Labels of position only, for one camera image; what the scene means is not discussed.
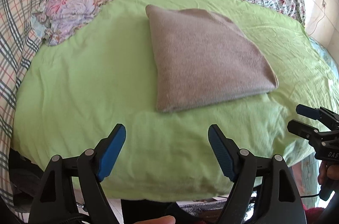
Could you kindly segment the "person's right hand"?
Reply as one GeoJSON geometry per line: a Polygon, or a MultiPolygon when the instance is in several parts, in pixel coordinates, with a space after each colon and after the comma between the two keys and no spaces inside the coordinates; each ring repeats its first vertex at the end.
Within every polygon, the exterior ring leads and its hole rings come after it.
{"type": "Polygon", "coordinates": [[[327,161],[321,161],[318,175],[318,184],[324,184],[326,179],[334,180],[335,189],[338,190],[339,165],[330,164],[327,161]]]}

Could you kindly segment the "person's left hand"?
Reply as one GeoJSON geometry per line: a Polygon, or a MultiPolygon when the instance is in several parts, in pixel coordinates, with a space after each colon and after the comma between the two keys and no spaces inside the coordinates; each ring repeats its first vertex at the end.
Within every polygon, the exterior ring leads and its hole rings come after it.
{"type": "Polygon", "coordinates": [[[145,221],[139,221],[135,224],[175,224],[176,219],[173,216],[167,215],[157,219],[150,219],[145,221]]]}

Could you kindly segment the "dark red sleeve forearm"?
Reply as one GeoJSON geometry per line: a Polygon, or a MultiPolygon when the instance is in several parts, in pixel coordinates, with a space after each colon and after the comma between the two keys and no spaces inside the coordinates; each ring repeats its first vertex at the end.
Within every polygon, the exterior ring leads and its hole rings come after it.
{"type": "Polygon", "coordinates": [[[304,208],[304,213],[306,215],[307,224],[315,223],[319,219],[321,214],[325,211],[325,209],[322,207],[313,207],[313,208],[307,209],[304,206],[303,208],[304,208]]]}

